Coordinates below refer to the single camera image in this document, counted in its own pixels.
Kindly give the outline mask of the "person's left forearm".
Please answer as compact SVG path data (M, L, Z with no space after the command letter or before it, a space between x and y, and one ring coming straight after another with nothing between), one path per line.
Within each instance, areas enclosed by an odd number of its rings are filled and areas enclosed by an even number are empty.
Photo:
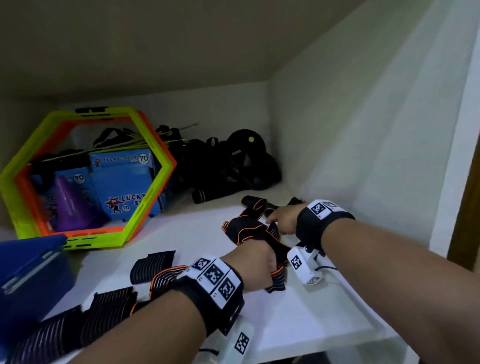
M197 307L173 290L108 331L68 364L192 364L206 338Z

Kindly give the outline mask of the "black round disc yellow dot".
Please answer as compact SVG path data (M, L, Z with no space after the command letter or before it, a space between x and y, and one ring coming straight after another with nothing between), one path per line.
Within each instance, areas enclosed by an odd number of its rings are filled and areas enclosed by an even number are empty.
M263 138L250 129L233 132L226 140L227 155L236 167L250 167L267 152Z

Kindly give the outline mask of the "blue plastic case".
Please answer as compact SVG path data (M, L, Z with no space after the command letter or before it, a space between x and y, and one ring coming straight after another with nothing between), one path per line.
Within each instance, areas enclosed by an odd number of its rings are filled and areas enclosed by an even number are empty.
M0 241L0 360L74 287L64 234Z

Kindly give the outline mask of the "person's right forearm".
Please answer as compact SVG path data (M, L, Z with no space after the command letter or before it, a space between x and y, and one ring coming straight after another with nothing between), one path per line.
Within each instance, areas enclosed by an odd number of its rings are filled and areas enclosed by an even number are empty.
M320 244L356 293L425 364L480 364L480 275L353 219L328 225Z

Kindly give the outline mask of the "small blue cardboard box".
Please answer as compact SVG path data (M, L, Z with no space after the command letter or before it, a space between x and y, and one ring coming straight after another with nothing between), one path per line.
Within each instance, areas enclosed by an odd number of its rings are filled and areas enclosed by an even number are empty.
M64 176L69 182L73 183L79 193L84 197L90 206L94 205L92 201L93 183L88 167L78 167L54 172L54 177ZM31 174L30 179L34 190L39 194L42 205L48 216L48 221L53 230L58 225L58 208L56 199L56 187L51 179L51 175L46 177L40 174Z

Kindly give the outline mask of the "orange-edged black striped wrist wrap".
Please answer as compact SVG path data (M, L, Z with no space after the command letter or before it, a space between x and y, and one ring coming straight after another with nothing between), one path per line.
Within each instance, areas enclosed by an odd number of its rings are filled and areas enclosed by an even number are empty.
M157 273L151 281L148 299L152 301L162 296L169 289L171 282L186 269L188 269L187 265L178 265Z

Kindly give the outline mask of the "purple cone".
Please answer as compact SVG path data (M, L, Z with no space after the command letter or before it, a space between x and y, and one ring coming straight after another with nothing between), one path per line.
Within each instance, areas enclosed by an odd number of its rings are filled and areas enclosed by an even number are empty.
M108 223L106 214L89 204L74 182L64 176L55 177L54 182L57 203L54 231L97 229Z

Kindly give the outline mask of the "black glove with orange trim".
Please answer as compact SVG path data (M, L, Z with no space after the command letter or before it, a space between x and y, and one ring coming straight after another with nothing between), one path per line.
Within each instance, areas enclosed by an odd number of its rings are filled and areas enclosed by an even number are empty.
M261 218L267 219L273 211L277 210L279 206L270 203L265 198L246 195L241 200L245 209L239 216L249 216L250 218L260 220Z
M224 222L222 229L237 246L250 239L265 241L273 249L276 258L276 269L271 272L272 285L265 288L265 291L269 294L285 291L287 253L291 247L281 242L276 222L266 225L249 215L240 215Z

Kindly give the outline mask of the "large blue cardboard box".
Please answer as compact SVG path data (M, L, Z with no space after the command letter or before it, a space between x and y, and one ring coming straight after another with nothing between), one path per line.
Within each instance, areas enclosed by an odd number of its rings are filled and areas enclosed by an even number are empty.
M111 221L129 221L161 164L149 148L91 153L92 181L97 198Z

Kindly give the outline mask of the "brown wooden door edge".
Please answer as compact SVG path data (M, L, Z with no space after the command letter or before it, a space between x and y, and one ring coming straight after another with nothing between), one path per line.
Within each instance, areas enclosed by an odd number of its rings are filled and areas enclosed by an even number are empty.
M480 274L480 133L454 225L447 260Z

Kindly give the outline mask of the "person's right hand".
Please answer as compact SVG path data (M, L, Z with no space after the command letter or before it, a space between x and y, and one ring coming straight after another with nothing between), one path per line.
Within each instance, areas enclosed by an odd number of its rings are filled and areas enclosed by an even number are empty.
M308 203L301 203L279 207L279 209L282 209L282 215L276 222L279 233L282 235L295 235L298 216L307 206Z

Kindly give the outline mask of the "thin yellow-black rods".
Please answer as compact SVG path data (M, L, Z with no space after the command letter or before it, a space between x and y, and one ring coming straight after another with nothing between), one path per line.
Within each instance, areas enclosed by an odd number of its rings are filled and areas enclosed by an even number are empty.
M199 123L195 122L180 128L173 128L175 130L180 131L189 129L192 127L198 126ZM46 154L41 155L39 158L35 160L35 162L51 162L51 161L57 161L57 160L62 160L65 158L72 158L76 156L82 156L86 154L90 154L93 152L104 152L104 151L113 151L114 149L122 149L122 148L129 148L129 147L144 147L147 145L147 141L145 140L144 137L140 137L138 134L134 133L133 130L126 130L126 128L123 129L118 129L120 133L117 133L117 136L115 138L108 138L108 136L111 134L111 132L115 132L116 129L114 128L107 128L108 130L112 129L109 131L109 133L102 132L105 134L105 140L100 140L98 141L98 138L96 139L96 142L93 144L93 148L91 149L66 149L62 152L58 152L55 156L47 158ZM154 131L158 137L160 137L160 140L165 143L165 145L168 146L168 144L173 143L175 141L182 141L184 138L177 138L177 139L165 139L167 137L170 137L174 132L172 129L166 130L166 128L158 128L157 130Z

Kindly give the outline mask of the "black wristband with marker tags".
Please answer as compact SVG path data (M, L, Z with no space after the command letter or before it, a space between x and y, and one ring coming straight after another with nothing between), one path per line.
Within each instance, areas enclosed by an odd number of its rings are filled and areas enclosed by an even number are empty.
M189 298L199 311L207 336L219 330L228 336L244 307L244 284L240 274L219 257L197 258L169 284Z
M312 201L297 216L295 236L299 240L298 246L306 247L308 252L317 250L320 256L325 257L322 236L331 223L340 219L355 220L355 217L332 201Z

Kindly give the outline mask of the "person's left hand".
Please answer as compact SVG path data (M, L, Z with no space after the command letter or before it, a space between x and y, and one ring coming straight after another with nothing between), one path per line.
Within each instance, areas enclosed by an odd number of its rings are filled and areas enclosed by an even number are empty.
M260 242L265 241L246 240L231 252L220 257L240 275L245 292L263 290L260 289Z

